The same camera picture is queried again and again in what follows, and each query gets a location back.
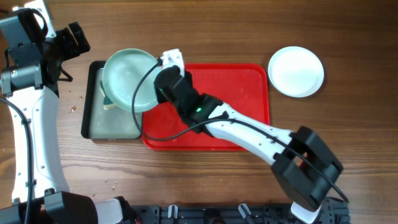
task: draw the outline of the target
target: cable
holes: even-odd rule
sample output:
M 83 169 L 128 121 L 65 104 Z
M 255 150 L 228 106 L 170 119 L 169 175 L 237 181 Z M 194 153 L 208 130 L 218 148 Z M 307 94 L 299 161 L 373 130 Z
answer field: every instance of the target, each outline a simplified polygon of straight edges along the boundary
M 10 11 L 4 10 L 4 9 L 0 9 L 0 12 L 1 12 L 1 13 L 4 13 L 4 14 L 9 14 L 9 13 L 10 13 Z
M 6 49 L 4 51 L 4 58 L 6 59 L 6 68 L 8 68 L 10 66 L 9 59 L 8 59 L 8 50 L 9 49 Z
M 73 77 L 71 75 L 69 75 L 60 65 L 60 70 L 61 72 L 68 78 L 59 78 L 58 81 L 65 81 L 65 82 L 72 82 L 73 81 Z
M 142 135 L 144 135 L 145 137 L 147 137 L 147 138 L 149 138 L 149 139 L 152 139 L 152 140 L 155 140 L 155 139 L 153 139 L 152 137 L 150 137 L 150 136 L 148 136 L 146 133 L 144 133 L 144 132 L 142 131 L 142 128 L 139 126 L 138 121 L 137 121 L 137 118 L 136 118 L 136 112 L 135 112 L 135 109 L 134 109 L 134 105 L 135 105 L 135 102 L 136 102 L 136 96 L 137 96 L 139 87 L 142 85 L 142 83 L 143 83 L 144 80 L 148 77 L 148 75 L 149 75 L 153 70 L 155 70 L 155 68 L 158 67 L 159 65 L 162 65 L 162 61 L 161 61 L 161 59 L 158 58 L 157 63 L 156 63 L 152 68 L 149 69 L 149 71 L 141 78 L 141 80 L 139 80 L 139 82 L 138 82 L 138 84 L 137 84 L 137 87 L 136 87 L 136 89 L 134 90 L 134 93 L 132 94 L 132 99 L 131 99 L 131 114 L 132 114 L 132 120 L 134 121 L 134 124 L 136 125 L 136 127 L 137 127 L 138 131 L 140 132 L 140 134 L 142 134 Z
M 14 109 L 14 111 L 17 112 L 19 117 L 21 118 L 21 122 L 25 127 L 25 134 L 26 134 L 26 144 L 27 144 L 27 204 L 26 204 L 26 213 L 25 213 L 25 224 L 29 224 L 31 213 L 32 213 L 32 196 L 33 196 L 33 186 L 34 186 L 34 180 L 33 180 L 33 170 L 32 170 L 32 136 L 30 134 L 30 128 L 28 126 L 28 119 L 26 116 L 23 114 L 23 112 L 13 103 L 10 101 L 1 98 L 0 101 L 7 104 L 9 107 Z
M 191 131 L 194 128 L 197 128 L 199 126 L 203 126 L 206 124 L 210 124 L 213 122 L 219 122 L 219 121 L 229 121 L 232 123 L 237 123 L 237 124 L 242 124 L 243 126 L 246 126 L 248 128 L 251 128 L 259 133 L 261 133 L 262 135 L 264 135 L 266 138 L 269 138 L 271 140 L 273 140 L 274 142 L 280 144 L 281 146 L 285 147 L 287 150 L 289 150 L 291 153 L 293 153 L 295 156 L 299 157 L 301 160 L 303 160 L 303 162 L 305 162 L 307 165 L 309 165 L 311 167 L 311 169 L 313 169 L 318 175 L 320 175 L 322 178 L 324 178 L 325 181 L 328 182 L 328 184 L 330 185 L 331 188 L 333 188 L 338 195 L 346 202 L 349 203 L 349 200 L 347 198 L 347 196 L 322 172 L 320 172 L 314 165 L 311 164 L 310 161 L 308 161 L 303 155 L 299 154 L 298 152 L 296 152 L 295 150 L 293 150 L 292 148 L 290 148 L 286 143 L 282 142 L 281 140 L 279 140 L 277 137 L 272 136 L 271 134 L 266 133 L 265 131 L 251 125 L 248 123 L 245 123 L 243 121 L 240 120 L 236 120 L 236 119 L 231 119 L 231 118 L 220 118 L 220 119 L 209 119 L 207 121 L 203 121 L 201 123 L 195 124 L 193 126 L 190 126 L 189 128 L 185 129 L 184 131 L 181 131 L 178 134 L 175 134 L 173 136 L 167 137 L 167 138 L 152 138 L 150 136 L 148 136 L 143 130 L 142 128 L 139 126 L 138 122 L 137 122 L 137 118 L 135 116 L 135 112 L 134 112 L 134 102 L 135 102 L 135 97 L 137 95 L 138 89 L 141 86 L 141 84 L 144 82 L 144 80 L 148 77 L 148 75 L 157 67 L 161 64 L 161 60 L 159 60 L 139 81 L 136 89 L 134 90 L 134 93 L 132 95 L 132 103 L 131 103 L 131 112 L 132 112 L 132 118 L 134 120 L 134 124 L 136 125 L 137 129 L 139 130 L 139 132 L 144 135 L 146 138 L 154 140 L 154 141 L 168 141 L 171 139 L 175 139 L 189 131 Z

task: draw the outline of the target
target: black mount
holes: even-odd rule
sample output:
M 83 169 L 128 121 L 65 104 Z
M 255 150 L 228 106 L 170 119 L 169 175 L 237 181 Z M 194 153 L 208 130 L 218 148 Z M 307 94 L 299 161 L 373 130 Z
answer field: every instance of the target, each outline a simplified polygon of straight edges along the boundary
M 269 203 L 264 206 L 247 206 L 249 215 L 245 217 L 238 210 L 238 206 L 230 207 L 169 207 L 132 206 L 141 217 L 142 224 L 302 224 L 300 220 L 290 213 L 291 204 Z M 218 213 L 217 219 L 208 221 L 209 212 Z M 350 224 L 347 204 L 334 198 L 326 198 L 314 224 Z
M 20 9 L 11 12 L 0 21 L 0 29 L 5 36 L 9 48 L 5 52 L 14 61 L 14 66 L 1 73 L 2 94 L 12 96 L 13 91 L 34 86 L 51 89 L 57 96 L 57 82 L 63 72 L 67 81 L 72 77 L 62 70 L 62 62 L 75 58 L 90 50 L 86 37 L 77 22 L 57 31 L 57 36 L 46 38 L 48 27 L 44 22 L 41 29 L 34 15 L 42 17 L 36 9 Z
M 23 223 L 25 211 L 26 202 L 1 209 L 0 223 Z M 89 197 L 48 189 L 44 197 L 32 201 L 30 223 L 98 223 L 98 215 Z
M 343 166 L 328 146 L 311 129 L 301 127 L 290 135 L 289 147 L 297 153 L 307 154 L 307 160 L 333 183 L 343 171 Z M 294 161 L 295 155 L 285 150 L 275 158 L 271 169 L 284 192 L 301 207 L 315 211 L 330 190 L 328 182 L 308 164 L 300 166 Z

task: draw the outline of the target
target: white plate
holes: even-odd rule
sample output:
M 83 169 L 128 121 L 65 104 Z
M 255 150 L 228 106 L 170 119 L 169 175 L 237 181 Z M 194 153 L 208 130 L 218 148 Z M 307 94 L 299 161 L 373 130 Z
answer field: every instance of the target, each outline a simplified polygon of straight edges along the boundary
M 106 96 L 118 107 L 131 111 L 132 94 L 138 82 L 156 63 L 155 57 L 139 49 L 116 52 L 104 66 Z M 160 67 L 155 68 L 140 86 L 134 105 L 136 113 L 148 111 L 158 104 L 154 80 L 161 70 Z
M 302 47 L 285 47 L 270 59 L 268 77 L 281 93 L 305 97 L 319 90 L 325 73 L 321 61 L 311 51 Z

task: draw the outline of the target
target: white plastic plate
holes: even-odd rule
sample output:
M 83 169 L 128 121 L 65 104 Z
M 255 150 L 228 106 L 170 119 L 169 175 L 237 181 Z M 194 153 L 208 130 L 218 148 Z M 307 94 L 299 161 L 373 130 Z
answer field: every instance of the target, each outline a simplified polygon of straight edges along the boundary
M 302 47 L 285 47 L 270 59 L 268 77 L 281 93 L 305 97 L 322 86 L 325 73 L 321 61 L 311 51 Z

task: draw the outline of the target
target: light green bowl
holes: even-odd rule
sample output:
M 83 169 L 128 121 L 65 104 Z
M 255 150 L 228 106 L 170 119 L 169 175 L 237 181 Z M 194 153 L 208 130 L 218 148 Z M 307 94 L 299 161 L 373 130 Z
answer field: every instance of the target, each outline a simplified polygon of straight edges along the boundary
M 132 94 L 141 78 L 157 63 L 152 55 L 139 49 L 125 49 L 116 52 L 106 61 L 103 72 L 105 95 L 118 107 L 131 111 Z M 148 111 L 158 102 L 154 80 L 161 72 L 157 67 L 145 79 L 134 102 L 136 113 Z

